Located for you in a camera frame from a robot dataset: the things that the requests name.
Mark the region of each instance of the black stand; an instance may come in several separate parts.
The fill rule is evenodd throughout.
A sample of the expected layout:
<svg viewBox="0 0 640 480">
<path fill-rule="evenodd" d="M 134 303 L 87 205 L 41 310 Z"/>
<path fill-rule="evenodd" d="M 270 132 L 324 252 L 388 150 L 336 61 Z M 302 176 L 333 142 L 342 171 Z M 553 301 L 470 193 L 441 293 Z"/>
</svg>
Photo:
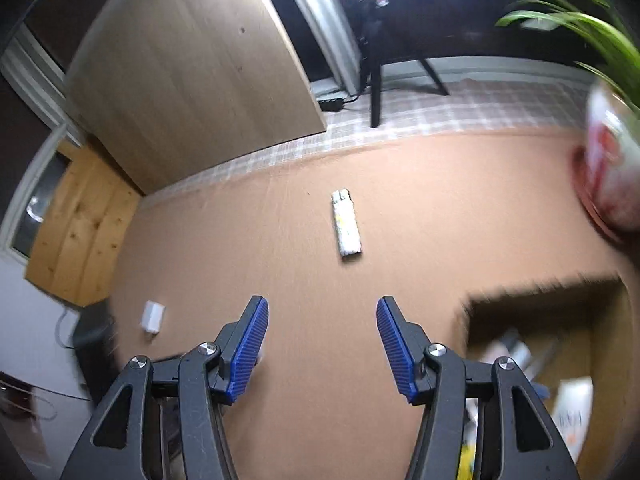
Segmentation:
<svg viewBox="0 0 640 480">
<path fill-rule="evenodd" d="M 363 0 L 364 24 L 363 36 L 365 38 L 362 63 L 360 64 L 360 84 L 371 75 L 371 127 L 377 128 L 380 125 L 380 113 L 382 108 L 382 65 L 383 62 L 383 34 L 389 38 L 394 38 L 400 43 L 404 52 L 409 52 L 410 59 L 417 60 L 425 69 L 427 74 L 433 79 L 438 92 L 441 95 L 449 95 L 446 86 L 434 70 L 433 66 L 424 59 L 417 48 L 412 46 L 410 39 L 400 31 L 392 22 L 383 17 L 376 0 Z"/>
</svg>

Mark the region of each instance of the cardboard box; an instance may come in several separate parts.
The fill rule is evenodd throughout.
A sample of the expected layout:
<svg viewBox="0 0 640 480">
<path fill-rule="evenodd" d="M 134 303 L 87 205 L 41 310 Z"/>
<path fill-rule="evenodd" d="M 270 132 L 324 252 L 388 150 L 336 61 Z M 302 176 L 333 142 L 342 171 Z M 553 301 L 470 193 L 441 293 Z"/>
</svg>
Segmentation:
<svg viewBox="0 0 640 480">
<path fill-rule="evenodd" d="M 591 376 L 593 410 L 578 472 L 595 480 L 612 465 L 612 452 L 625 416 L 632 367 L 632 316 L 619 277 L 585 278 L 573 283 L 535 284 L 472 296 L 467 356 L 478 359 L 508 327 L 516 327 L 533 357 L 560 333 L 555 357 L 536 378 L 551 389 L 552 411 L 560 380 Z"/>
</svg>

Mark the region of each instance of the white and red pot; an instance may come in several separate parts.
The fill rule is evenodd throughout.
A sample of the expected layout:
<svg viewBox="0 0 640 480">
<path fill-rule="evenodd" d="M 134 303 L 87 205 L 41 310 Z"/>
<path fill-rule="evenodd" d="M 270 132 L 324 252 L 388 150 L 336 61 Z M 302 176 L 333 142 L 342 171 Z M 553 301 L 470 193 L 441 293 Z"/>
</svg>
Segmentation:
<svg viewBox="0 0 640 480">
<path fill-rule="evenodd" d="M 640 230 L 640 119 L 603 81 L 587 104 L 584 191 L 607 226 Z"/>
</svg>

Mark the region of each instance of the ridged blue rubber pad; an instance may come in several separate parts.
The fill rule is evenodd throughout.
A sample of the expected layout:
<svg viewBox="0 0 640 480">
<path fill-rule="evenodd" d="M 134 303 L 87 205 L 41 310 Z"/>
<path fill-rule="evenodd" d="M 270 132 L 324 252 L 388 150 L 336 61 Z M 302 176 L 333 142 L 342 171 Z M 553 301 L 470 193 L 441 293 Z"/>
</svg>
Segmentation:
<svg viewBox="0 0 640 480">
<path fill-rule="evenodd" d="M 398 391 L 412 402 L 418 393 L 415 386 L 414 362 L 384 299 L 378 301 L 376 322 Z"/>
<path fill-rule="evenodd" d="M 262 298 L 255 309 L 254 316 L 244 331 L 236 355 L 234 355 L 230 364 L 230 380 L 229 386 L 226 388 L 226 394 L 232 402 L 235 402 L 246 389 L 251 372 L 254 370 L 255 360 L 258 357 L 264 334 L 267 332 L 268 323 L 269 305 L 267 300 Z"/>
</svg>

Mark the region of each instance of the wooden board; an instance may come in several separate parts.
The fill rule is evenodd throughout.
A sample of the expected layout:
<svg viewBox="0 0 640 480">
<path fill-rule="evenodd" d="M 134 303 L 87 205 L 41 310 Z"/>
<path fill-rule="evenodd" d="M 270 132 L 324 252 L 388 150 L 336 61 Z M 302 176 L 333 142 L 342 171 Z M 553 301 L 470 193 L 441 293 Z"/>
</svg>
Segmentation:
<svg viewBox="0 0 640 480">
<path fill-rule="evenodd" d="M 109 0 L 66 97 L 147 193 L 326 129 L 270 0 Z"/>
<path fill-rule="evenodd" d="M 38 231 L 25 278 L 78 306 L 108 296 L 139 200 L 93 150 L 77 150 Z"/>
</svg>

